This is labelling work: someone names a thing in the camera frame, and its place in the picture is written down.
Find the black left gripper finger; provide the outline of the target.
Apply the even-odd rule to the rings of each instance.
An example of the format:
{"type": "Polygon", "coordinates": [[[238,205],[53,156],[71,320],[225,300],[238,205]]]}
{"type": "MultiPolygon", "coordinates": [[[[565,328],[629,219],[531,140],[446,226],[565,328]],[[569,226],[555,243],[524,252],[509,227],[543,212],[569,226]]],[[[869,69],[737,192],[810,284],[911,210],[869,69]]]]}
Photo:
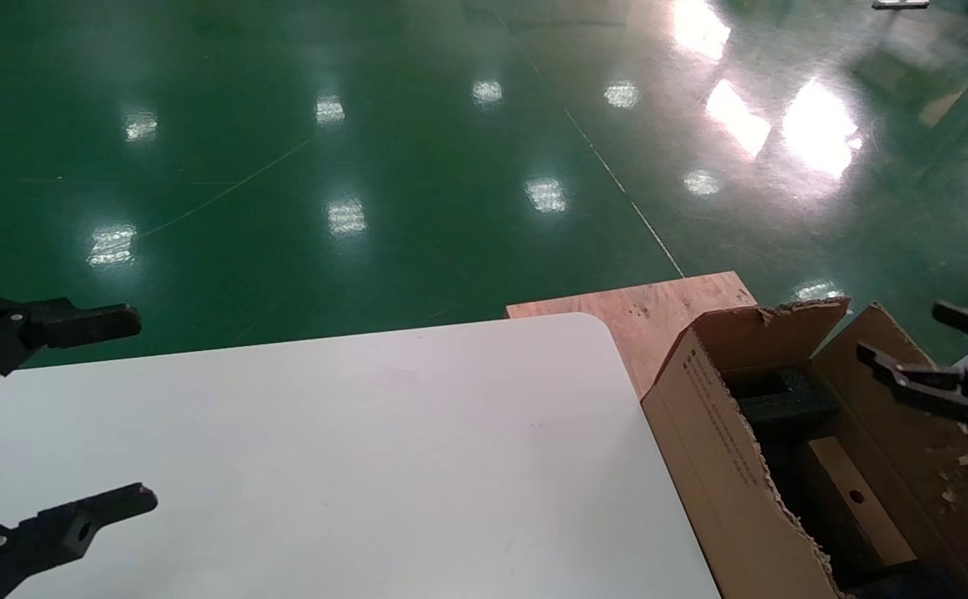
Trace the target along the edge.
{"type": "Polygon", "coordinates": [[[0,598],[29,577],[81,560],[106,526],[148,514],[159,505],[141,483],[43,509],[10,528],[0,524],[0,598]]]}
{"type": "Polygon", "coordinates": [[[0,380],[43,349],[103,344],[141,330],[141,317],[129,304],[82,309],[66,297],[38,302],[0,297],[0,380]]]}

